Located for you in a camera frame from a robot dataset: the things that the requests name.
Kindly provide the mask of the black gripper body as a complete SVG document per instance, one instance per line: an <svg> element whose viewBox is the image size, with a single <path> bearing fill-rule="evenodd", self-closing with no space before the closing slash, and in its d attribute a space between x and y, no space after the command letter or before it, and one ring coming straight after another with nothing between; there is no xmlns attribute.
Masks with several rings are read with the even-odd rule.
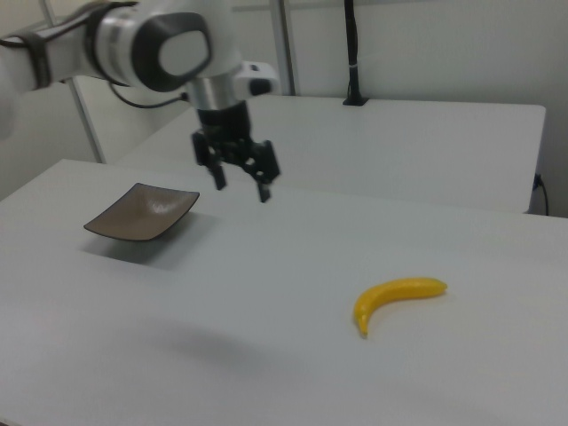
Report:
<svg viewBox="0 0 568 426"><path fill-rule="evenodd" d="M214 170L221 162L260 172L246 101L223 110L198 110L202 140L197 144L197 162Z"/></svg>

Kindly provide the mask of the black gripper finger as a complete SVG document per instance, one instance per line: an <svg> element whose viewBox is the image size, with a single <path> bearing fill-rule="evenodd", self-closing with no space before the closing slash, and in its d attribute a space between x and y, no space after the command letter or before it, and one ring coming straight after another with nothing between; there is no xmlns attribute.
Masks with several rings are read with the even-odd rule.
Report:
<svg viewBox="0 0 568 426"><path fill-rule="evenodd" d="M192 135L192 142L196 163L208 170L217 190L224 189L226 187L225 173L217 151L201 131Z"/></svg>
<svg viewBox="0 0 568 426"><path fill-rule="evenodd" d="M271 198L271 185L280 175L280 166L272 142L252 142L243 169L255 180L262 203Z"/></svg>

